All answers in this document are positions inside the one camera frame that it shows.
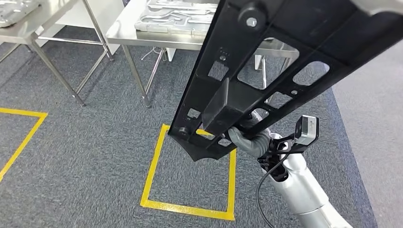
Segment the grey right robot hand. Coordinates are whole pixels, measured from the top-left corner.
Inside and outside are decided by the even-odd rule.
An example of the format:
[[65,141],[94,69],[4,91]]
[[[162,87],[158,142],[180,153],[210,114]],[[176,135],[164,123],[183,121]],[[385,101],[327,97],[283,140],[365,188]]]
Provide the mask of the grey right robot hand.
[[236,128],[236,127],[231,127],[228,130],[228,135],[230,137],[230,140],[241,150],[244,151],[251,151],[253,149],[253,143],[251,140],[245,138],[242,134],[242,132]]

